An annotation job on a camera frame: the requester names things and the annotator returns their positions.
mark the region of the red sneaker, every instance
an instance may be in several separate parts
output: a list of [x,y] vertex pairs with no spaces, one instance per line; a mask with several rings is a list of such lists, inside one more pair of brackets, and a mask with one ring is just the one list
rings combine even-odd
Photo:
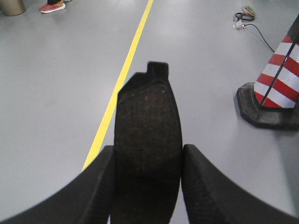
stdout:
[[65,4],[63,3],[63,1],[60,1],[53,5],[46,4],[43,7],[41,7],[39,11],[41,11],[41,13],[52,13],[62,9],[65,9]]

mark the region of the red and white striped cone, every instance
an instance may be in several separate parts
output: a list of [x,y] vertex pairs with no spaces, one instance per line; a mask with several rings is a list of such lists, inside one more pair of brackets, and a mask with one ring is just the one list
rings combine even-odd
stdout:
[[299,16],[255,83],[237,91],[241,116],[266,128],[299,128]]

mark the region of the yellow floor marking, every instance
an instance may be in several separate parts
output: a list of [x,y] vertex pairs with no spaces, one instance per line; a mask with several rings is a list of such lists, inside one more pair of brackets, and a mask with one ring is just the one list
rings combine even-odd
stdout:
[[93,140],[93,144],[92,144],[92,146],[89,150],[89,153],[88,153],[88,156],[87,156],[86,161],[84,163],[84,166],[82,168],[82,171],[85,170],[86,167],[88,167],[89,164],[92,163],[92,161],[97,157],[97,155],[100,152],[100,149],[102,147],[102,143],[104,141],[105,135],[107,133],[111,118],[113,116],[113,113],[114,113],[114,110],[115,110],[115,107],[116,107],[117,94],[118,94],[119,90],[123,87],[124,82],[126,80],[126,77],[128,75],[128,71],[129,71],[131,63],[133,61],[134,54],[136,52],[137,45],[139,43],[143,28],[144,28],[145,23],[146,23],[146,20],[149,16],[150,9],[151,9],[151,6],[153,4],[153,1],[154,0],[149,0],[148,4],[147,4],[147,6],[144,10],[143,16],[140,20],[139,26],[138,26],[137,31],[135,33],[135,36],[133,38],[130,50],[129,50],[128,55],[127,55],[127,58],[126,58],[125,63],[123,65],[122,69],[121,69],[120,76],[118,77],[118,80],[115,84],[115,87],[114,87],[112,96],[110,98],[109,104],[107,106],[107,109],[106,109],[105,114],[103,116],[103,119],[101,121],[101,124],[98,128],[96,136]]

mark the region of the black cable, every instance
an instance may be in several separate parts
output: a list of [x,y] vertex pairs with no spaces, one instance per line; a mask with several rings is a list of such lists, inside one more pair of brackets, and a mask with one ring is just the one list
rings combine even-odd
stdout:
[[258,32],[260,33],[260,35],[261,35],[263,41],[265,41],[265,43],[266,43],[267,46],[272,50],[272,52],[275,52],[275,50],[273,50],[272,47],[270,47],[270,45],[266,42],[266,40],[265,40],[265,38],[263,37],[261,31],[257,28],[256,25],[250,23],[250,24],[245,24],[245,25],[243,25],[243,26],[245,27],[245,26],[249,26],[249,25],[254,26],[254,27],[258,30]]
[[239,20],[245,20],[245,21],[253,21],[255,19],[255,16],[246,13],[235,13],[235,17],[238,18]]

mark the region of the gray floor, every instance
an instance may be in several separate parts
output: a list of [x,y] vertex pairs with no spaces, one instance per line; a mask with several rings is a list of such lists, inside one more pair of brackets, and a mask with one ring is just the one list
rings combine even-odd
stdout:
[[[73,0],[63,11],[0,13],[0,220],[47,198],[82,169],[146,0]],[[245,0],[154,0],[128,78],[167,62],[183,142],[265,202],[299,217],[299,134],[240,118],[236,90],[272,56],[254,28],[236,31]],[[275,49],[298,15],[296,0],[253,0]],[[113,144],[113,125],[104,145]],[[171,223],[186,224],[182,195]]]

